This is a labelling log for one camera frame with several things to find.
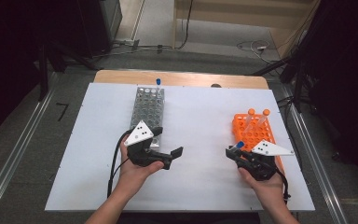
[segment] white board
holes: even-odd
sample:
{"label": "white board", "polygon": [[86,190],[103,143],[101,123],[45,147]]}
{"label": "white board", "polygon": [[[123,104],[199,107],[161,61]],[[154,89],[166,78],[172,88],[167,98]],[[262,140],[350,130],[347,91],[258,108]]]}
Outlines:
{"label": "white board", "polygon": [[[47,211],[96,210],[106,199],[114,150],[130,128],[138,86],[91,83],[62,157]],[[125,211],[239,212],[262,210],[234,161],[231,121],[250,107],[268,108],[276,144],[293,149],[272,91],[166,86],[160,152],[184,147],[169,171],[151,175]],[[296,157],[282,157],[292,211],[312,211],[313,202]]]}

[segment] black curtain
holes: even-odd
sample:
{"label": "black curtain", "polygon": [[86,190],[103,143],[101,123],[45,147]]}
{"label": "black curtain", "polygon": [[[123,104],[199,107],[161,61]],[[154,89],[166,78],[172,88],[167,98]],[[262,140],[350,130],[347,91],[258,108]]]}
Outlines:
{"label": "black curtain", "polygon": [[40,79],[37,43],[21,1],[0,1],[0,125]]}
{"label": "black curtain", "polygon": [[307,75],[316,79],[310,99],[336,150],[358,165],[358,1],[323,1],[327,5],[328,16],[304,58]]}

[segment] forearm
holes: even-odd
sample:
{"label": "forearm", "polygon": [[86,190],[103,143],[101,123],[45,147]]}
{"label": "forearm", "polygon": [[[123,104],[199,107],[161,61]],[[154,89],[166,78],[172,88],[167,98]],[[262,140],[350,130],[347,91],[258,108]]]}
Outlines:
{"label": "forearm", "polygon": [[130,200],[131,196],[123,194],[120,191],[113,190],[109,198],[95,211],[87,220],[87,224],[114,224],[120,217],[121,211]]}
{"label": "forearm", "polygon": [[274,220],[276,224],[297,224],[299,223],[290,213],[285,203],[275,203],[263,205],[264,209]]}

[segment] gray test tube rack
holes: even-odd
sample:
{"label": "gray test tube rack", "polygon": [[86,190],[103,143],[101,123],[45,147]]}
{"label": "gray test tube rack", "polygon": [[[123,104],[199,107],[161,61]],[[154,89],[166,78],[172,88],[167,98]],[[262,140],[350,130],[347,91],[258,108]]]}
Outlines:
{"label": "gray test tube rack", "polygon": [[[132,110],[131,126],[133,129],[141,119],[150,129],[162,127],[162,115],[164,111],[164,89],[138,87],[135,103]],[[160,137],[153,138],[151,148],[158,150]]]}

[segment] person's left hand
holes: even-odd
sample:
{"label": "person's left hand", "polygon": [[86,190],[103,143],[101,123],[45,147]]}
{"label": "person's left hand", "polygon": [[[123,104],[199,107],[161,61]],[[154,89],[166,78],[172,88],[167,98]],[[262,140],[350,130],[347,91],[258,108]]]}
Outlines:
{"label": "person's left hand", "polygon": [[[124,146],[124,142],[127,138],[128,136],[125,136],[120,143],[121,162],[128,158],[127,147]],[[134,165],[130,160],[127,160],[120,167],[120,178],[118,179],[115,190],[118,190],[131,198],[139,191],[146,179],[156,171],[160,170],[163,166],[164,163],[162,161],[155,161],[146,167],[141,167]]]}

